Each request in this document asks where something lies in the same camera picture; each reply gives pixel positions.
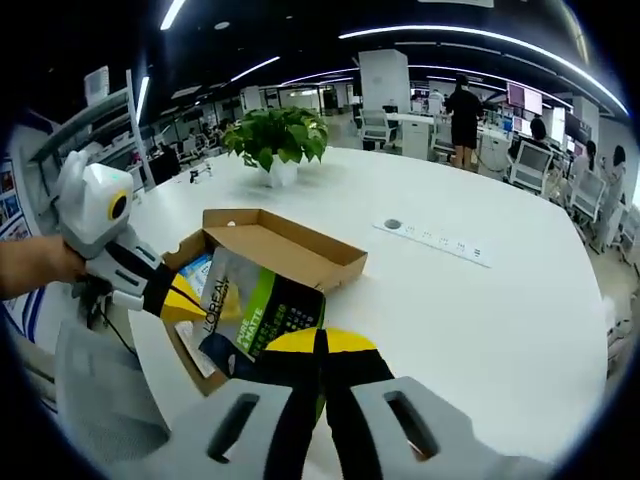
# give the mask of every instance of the white flower pot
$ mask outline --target white flower pot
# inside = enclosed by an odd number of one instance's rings
[[[299,164],[293,161],[284,163],[278,155],[274,155],[269,172],[260,165],[258,165],[258,170],[264,185],[271,188],[280,188],[291,185],[296,181],[296,178],[298,178],[298,166]]]

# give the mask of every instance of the cardboard box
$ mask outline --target cardboard box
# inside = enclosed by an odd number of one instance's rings
[[[202,229],[185,238],[164,261],[178,271],[222,245],[290,280],[329,293],[354,280],[367,253],[295,222],[260,209],[205,210]],[[204,378],[175,331],[165,323],[173,347],[198,389],[209,395],[226,381],[220,371]]]

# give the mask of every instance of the person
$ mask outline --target person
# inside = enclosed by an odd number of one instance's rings
[[[547,127],[544,125],[544,122],[540,117],[536,117],[531,120],[531,137],[532,138],[521,136],[519,140],[513,142],[513,145],[511,145],[508,150],[509,156],[514,160],[516,159],[516,157],[518,156],[518,152],[520,151],[520,145],[522,144],[522,142],[535,145],[536,147],[542,148],[543,150],[551,150],[549,145],[547,145],[546,143]]]
[[[585,170],[589,170],[591,172],[597,173],[596,170],[596,144],[589,140],[587,142],[587,154],[580,155],[573,161],[572,173],[573,173],[573,181],[579,182],[582,177],[582,172]]]
[[[0,300],[86,275],[85,260],[61,235],[1,241],[0,266]]]
[[[228,118],[223,118],[223,119],[220,121],[220,133],[221,133],[222,135],[224,135],[224,134],[225,134],[225,132],[227,131],[227,128],[229,128],[229,125],[231,125],[231,122],[229,121],[229,119],[228,119]]]
[[[603,180],[607,182],[608,188],[602,209],[600,210],[600,220],[598,221],[595,242],[592,244],[592,247],[597,252],[604,252],[611,228],[617,227],[617,225],[612,226],[609,224],[616,213],[618,204],[621,201],[626,203],[623,194],[624,177],[627,172],[626,157],[624,148],[620,145],[616,146],[612,161],[605,163],[605,169],[602,172]]]
[[[207,138],[207,140],[213,135],[213,131],[206,122],[202,124],[202,134]]]
[[[440,115],[442,113],[442,105],[444,104],[444,95],[437,88],[433,92],[429,92],[429,113],[431,115]]]
[[[482,103],[469,91],[469,80],[464,75],[456,78],[456,89],[445,102],[451,119],[451,143],[456,149],[453,166],[471,169],[471,155],[476,149],[478,117],[482,116]]]

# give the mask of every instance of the ceiling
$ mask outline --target ceiling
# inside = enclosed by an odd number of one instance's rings
[[[577,73],[538,52],[503,40],[446,31],[338,38],[344,33],[394,25],[455,25],[514,37],[563,57],[597,78],[629,107],[632,102],[620,75],[614,74],[617,70],[624,78],[628,62],[617,63],[622,57],[609,50],[615,49],[611,35],[599,36],[604,14],[576,6],[576,13],[583,19],[578,25],[558,0],[495,0],[492,9],[417,0],[325,0],[319,4],[299,0],[186,0],[171,29],[161,31],[159,25],[171,1],[112,0],[98,9],[99,13],[93,2],[38,7],[39,14],[31,21],[34,47],[26,60],[21,59],[28,71],[28,104],[53,120],[65,121],[85,106],[85,75],[108,65],[113,90],[124,86],[124,72],[132,68],[138,82],[142,74],[151,77],[143,115],[143,122],[148,122],[168,108],[193,105],[204,94],[212,99],[228,98],[248,85],[280,84],[354,67],[353,59],[359,51],[396,48],[408,56],[411,65],[474,70],[550,93],[586,92],[600,104],[602,113],[626,117],[609,97]],[[230,25],[216,30],[219,22]],[[598,41],[596,47],[594,38],[606,41]],[[229,83],[235,75],[275,56],[280,60]],[[427,75],[450,76],[446,73],[410,69],[412,80],[424,80]],[[495,79],[486,81],[504,86]],[[192,95],[171,99],[177,90],[197,85],[202,87]]]

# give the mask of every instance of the power outlet strip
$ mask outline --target power outlet strip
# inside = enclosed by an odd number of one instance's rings
[[[486,250],[467,241],[452,238],[442,233],[436,233],[432,230],[396,219],[383,220],[374,223],[373,226],[379,230],[422,243],[428,247],[450,253],[451,255],[477,263],[483,267],[491,268]]]

